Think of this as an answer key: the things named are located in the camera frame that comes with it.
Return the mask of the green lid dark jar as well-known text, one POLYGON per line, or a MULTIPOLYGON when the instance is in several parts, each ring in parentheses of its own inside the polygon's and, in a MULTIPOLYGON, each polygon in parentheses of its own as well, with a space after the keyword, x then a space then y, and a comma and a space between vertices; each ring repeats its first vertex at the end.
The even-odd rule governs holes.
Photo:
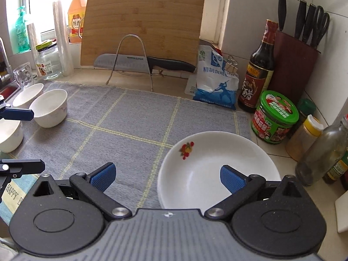
POLYGON ((299 119, 291 127, 290 131, 287 133, 287 137, 289 139, 294 135, 296 130, 305 122, 305 120, 307 119, 307 116, 313 115, 314 112, 316 111, 316 109, 317 109, 316 105, 310 99, 308 99, 308 98, 300 99, 300 101, 298 102, 298 105, 297 105, 299 119))

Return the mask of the clear glass jar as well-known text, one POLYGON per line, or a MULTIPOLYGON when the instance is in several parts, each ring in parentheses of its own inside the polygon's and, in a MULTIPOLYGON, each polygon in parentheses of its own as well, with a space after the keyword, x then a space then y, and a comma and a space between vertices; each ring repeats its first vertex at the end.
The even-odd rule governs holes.
POLYGON ((45 40, 35 46, 35 63, 44 80, 54 80, 62 74, 62 65, 56 40, 45 40))

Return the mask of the yellow label oil bottle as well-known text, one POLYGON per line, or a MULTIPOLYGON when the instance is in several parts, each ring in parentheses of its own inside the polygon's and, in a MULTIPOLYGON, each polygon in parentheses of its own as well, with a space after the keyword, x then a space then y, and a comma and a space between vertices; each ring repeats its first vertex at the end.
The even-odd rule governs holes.
POLYGON ((323 180, 327 184, 333 184, 347 171, 348 151, 344 153, 342 158, 324 175, 323 180))

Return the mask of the grey checked table mat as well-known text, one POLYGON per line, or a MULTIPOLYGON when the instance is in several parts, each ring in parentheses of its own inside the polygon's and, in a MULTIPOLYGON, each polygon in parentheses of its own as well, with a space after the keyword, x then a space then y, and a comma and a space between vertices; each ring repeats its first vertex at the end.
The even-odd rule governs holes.
POLYGON ((55 179, 112 162, 117 177, 106 194, 131 210, 159 207, 158 170, 178 141, 204 131, 251 136, 244 112, 203 102, 60 81, 45 89, 67 92, 66 118, 50 129, 24 122, 23 141, 8 158, 41 159, 55 179))

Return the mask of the green lid sauce jar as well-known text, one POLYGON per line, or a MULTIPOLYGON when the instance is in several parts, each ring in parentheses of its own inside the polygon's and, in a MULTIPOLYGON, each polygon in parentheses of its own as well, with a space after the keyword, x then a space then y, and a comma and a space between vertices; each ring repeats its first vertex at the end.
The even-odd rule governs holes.
POLYGON ((266 90, 261 94, 251 128, 263 141, 279 144, 298 120, 298 109, 287 97, 279 92, 266 90))

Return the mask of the metal binder clip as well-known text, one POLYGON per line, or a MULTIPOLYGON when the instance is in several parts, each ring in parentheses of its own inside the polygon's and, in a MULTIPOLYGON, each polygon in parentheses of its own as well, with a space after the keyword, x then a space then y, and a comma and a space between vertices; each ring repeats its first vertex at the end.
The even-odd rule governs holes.
POLYGON ((225 70, 230 74, 236 74, 238 72, 238 62, 232 55, 229 55, 227 59, 225 59, 225 70))

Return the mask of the dark red knife block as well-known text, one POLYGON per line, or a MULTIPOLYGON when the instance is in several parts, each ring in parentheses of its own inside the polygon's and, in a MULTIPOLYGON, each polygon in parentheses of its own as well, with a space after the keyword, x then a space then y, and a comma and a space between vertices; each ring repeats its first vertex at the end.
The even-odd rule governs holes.
POLYGON ((274 45, 275 70, 268 89, 298 104, 319 54, 315 48, 278 31, 274 45))

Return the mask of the green dish soap bottle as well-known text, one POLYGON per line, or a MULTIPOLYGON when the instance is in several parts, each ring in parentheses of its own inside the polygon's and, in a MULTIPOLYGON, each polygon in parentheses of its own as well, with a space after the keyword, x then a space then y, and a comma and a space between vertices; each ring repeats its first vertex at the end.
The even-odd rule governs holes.
POLYGON ((30 50, 30 42, 27 33, 26 19, 25 19, 25 7, 20 6, 19 17, 15 23, 15 30, 17 35, 18 51, 19 53, 30 50))

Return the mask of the clear glass oil bottle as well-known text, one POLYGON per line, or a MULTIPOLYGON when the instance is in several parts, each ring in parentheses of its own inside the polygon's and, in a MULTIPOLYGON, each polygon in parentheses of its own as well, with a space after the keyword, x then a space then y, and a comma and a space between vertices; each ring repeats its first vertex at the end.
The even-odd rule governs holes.
POLYGON ((347 149, 347 128, 345 115, 339 124, 326 127, 297 162, 295 174, 302 185, 312 186, 343 157, 347 149))

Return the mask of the plastic wrap roll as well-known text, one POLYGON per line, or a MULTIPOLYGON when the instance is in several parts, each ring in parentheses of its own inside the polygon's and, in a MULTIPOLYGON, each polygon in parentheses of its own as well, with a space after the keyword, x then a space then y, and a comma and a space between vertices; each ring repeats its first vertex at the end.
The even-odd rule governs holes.
POLYGON ((62 74, 67 77, 74 72, 73 59, 70 52, 69 31, 65 21, 65 13, 62 9, 61 1, 52 3, 55 36, 57 47, 60 54, 60 62, 62 65, 62 74))

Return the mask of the white blue salt bag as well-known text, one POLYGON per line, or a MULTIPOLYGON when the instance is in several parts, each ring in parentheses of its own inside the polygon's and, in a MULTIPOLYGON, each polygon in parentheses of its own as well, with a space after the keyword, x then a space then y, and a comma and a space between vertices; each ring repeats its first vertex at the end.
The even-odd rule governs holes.
POLYGON ((239 75, 225 70, 225 58, 212 46, 200 45, 197 67, 187 80, 185 93, 196 101, 235 110, 239 75))

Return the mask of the black scissors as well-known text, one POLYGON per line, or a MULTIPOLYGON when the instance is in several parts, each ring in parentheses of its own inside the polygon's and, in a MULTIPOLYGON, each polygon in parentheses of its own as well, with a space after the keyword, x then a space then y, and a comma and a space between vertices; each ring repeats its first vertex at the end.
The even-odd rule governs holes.
POLYGON ((330 24, 330 15, 322 6, 318 6, 314 13, 313 32, 310 46, 317 49, 321 39, 326 34, 330 24))

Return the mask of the bamboo cutting board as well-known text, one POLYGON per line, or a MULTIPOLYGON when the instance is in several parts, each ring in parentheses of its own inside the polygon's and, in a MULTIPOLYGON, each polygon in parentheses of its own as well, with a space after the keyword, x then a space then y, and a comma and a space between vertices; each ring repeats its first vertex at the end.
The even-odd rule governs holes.
POLYGON ((203 8, 204 0, 87 0, 80 64, 119 52, 195 65, 203 8))

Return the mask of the white small bowl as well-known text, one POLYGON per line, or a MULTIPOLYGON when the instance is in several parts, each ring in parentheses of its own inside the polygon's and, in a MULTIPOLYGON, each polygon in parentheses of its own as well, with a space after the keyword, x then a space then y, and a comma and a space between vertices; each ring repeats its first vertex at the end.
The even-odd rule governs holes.
POLYGON ((31 103, 43 94, 44 84, 36 83, 21 91, 13 100, 12 106, 19 109, 28 109, 31 103))
POLYGON ((23 140, 22 122, 19 120, 0 120, 0 150, 10 153, 18 148, 23 140))
POLYGON ((59 125, 67 116, 68 93, 63 89, 47 91, 30 105, 35 122, 48 129, 59 125))

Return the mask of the clear drinking glass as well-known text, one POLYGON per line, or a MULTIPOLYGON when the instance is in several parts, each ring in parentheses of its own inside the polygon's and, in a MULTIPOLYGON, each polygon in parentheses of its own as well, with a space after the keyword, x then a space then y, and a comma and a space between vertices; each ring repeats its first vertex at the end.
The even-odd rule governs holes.
POLYGON ((34 84, 34 78, 32 75, 31 64, 26 62, 13 70, 16 83, 22 90, 30 87, 34 84))

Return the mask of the orange cooking wine jug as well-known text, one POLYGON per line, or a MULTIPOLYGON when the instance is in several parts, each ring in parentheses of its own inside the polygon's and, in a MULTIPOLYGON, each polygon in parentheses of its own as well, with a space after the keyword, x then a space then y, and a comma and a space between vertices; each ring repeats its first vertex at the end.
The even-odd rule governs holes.
POLYGON ((69 41, 72 44, 81 43, 83 37, 83 22, 87 0, 72 0, 68 10, 69 41))

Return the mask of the yellow lid spice jar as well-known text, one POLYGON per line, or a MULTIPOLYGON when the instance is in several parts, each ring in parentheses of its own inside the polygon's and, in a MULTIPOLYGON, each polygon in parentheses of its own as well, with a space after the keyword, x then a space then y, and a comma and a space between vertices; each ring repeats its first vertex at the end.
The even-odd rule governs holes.
POLYGON ((288 155, 295 161, 299 161, 316 139, 322 134, 324 126, 311 114, 296 130, 286 144, 288 155))

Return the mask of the large white fruit-pattern plate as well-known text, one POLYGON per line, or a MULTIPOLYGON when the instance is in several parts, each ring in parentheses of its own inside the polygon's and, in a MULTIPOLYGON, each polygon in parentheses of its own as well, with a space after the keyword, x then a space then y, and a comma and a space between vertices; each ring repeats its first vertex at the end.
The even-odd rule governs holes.
POLYGON ((224 165, 248 176, 281 179, 268 154, 251 140, 223 131, 193 134, 166 154, 157 177, 157 195, 164 209, 205 212, 230 195, 220 181, 224 165))

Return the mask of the dark vinegar bottle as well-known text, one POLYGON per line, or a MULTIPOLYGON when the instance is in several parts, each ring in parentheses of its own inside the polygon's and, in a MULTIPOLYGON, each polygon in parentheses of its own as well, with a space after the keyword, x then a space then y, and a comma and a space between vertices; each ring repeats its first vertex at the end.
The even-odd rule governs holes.
POLYGON ((259 48, 252 53, 238 97, 238 106, 246 112, 254 112, 263 91, 268 88, 274 72, 274 42, 278 23, 267 20, 259 48))

